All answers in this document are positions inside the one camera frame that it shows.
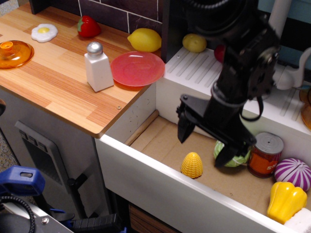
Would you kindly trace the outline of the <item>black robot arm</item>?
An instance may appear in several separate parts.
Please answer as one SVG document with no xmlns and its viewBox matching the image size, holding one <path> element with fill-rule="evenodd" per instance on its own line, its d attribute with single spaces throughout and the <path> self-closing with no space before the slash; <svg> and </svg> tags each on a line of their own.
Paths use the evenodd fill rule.
<svg viewBox="0 0 311 233">
<path fill-rule="evenodd" d="M 234 156 L 245 156 L 256 144 L 242 123 L 242 111 L 253 99 L 263 111 L 262 97 L 274 85 L 279 37 L 259 12 L 256 0 L 183 0 L 181 4 L 189 29 L 219 41 L 225 53 L 209 100 L 181 95 L 176 110 L 178 139 L 184 142 L 199 127 L 223 142 L 224 148 L 215 160 L 215 166 L 222 167 Z"/>
</svg>

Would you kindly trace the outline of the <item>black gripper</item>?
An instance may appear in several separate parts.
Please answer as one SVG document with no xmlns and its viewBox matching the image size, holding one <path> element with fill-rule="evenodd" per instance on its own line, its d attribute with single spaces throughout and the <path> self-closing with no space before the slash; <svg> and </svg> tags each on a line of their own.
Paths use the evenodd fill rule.
<svg viewBox="0 0 311 233">
<path fill-rule="evenodd" d="M 221 86 L 215 83 L 209 100 L 182 94 L 180 106 L 176 110 L 179 117 L 179 141 L 184 143 L 196 126 L 222 141 L 226 146 L 215 159 L 216 167 L 223 167 L 235 156 L 230 148 L 247 151 L 257 142 L 240 118 L 240 110 L 246 103 L 247 93 L 246 85 Z"/>
</svg>

